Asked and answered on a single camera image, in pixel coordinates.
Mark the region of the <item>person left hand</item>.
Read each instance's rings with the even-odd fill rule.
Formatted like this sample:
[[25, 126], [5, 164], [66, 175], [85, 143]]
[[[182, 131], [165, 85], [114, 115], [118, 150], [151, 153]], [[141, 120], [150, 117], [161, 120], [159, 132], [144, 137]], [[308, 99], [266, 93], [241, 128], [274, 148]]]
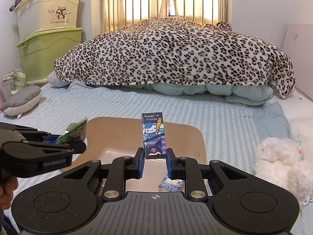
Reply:
[[3, 185], [1, 185], [0, 207], [1, 210], [10, 208], [14, 191], [18, 188], [17, 177], [7, 177]]

